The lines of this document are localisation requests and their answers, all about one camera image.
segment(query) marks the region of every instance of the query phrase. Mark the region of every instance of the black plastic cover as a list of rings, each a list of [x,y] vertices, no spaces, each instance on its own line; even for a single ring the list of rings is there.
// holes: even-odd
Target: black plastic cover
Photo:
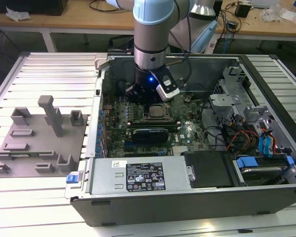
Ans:
[[[240,186],[227,152],[186,152],[184,157],[186,165],[194,170],[195,181],[190,183],[192,188]]]

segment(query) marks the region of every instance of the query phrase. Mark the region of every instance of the barcode sticker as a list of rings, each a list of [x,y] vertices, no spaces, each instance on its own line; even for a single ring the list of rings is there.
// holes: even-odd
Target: barcode sticker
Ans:
[[[126,160],[112,160],[112,168],[125,168],[126,164]]]

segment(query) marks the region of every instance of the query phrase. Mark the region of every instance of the electronic device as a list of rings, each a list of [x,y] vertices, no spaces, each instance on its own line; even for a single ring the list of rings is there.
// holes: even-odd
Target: electronic device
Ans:
[[[235,10],[235,15],[238,17],[246,18],[249,14],[251,7],[252,4],[239,2]]]
[[[99,57],[85,165],[65,191],[88,225],[259,215],[296,202],[296,123],[257,57],[193,56],[186,87],[150,105],[119,85],[135,79],[132,56]],[[187,66],[169,71],[180,78]]]
[[[6,12],[6,7],[13,11],[30,14],[46,14],[60,16],[67,6],[68,0],[0,0],[0,13]]]

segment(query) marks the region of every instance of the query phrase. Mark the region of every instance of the aluminum extrusion table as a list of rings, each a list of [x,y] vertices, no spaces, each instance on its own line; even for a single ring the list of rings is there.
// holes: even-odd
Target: aluminum extrusion table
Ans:
[[[27,106],[30,113],[42,114],[37,99],[43,94],[53,95],[61,113],[79,109],[90,118],[97,82],[95,56],[31,53],[20,57],[0,87],[0,145],[12,124],[9,116],[14,107]],[[296,78],[279,60],[260,55],[249,59],[296,121]],[[88,131],[87,127],[83,145]],[[82,147],[81,167],[84,153]],[[296,236],[296,204],[269,215],[92,228],[64,198],[65,186],[65,177],[0,178],[0,236]],[[253,232],[240,233],[243,229]]]

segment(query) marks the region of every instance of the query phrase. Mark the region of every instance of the blue latch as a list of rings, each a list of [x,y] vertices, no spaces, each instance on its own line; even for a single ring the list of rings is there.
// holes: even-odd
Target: blue latch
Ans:
[[[291,156],[287,156],[286,159],[287,159],[288,164],[290,164],[290,166],[292,166],[295,163]]]
[[[66,183],[67,184],[77,184],[78,181],[78,175],[77,174],[69,174],[67,175]]]
[[[236,160],[239,168],[243,167],[257,167],[258,163],[255,157],[240,157]]]

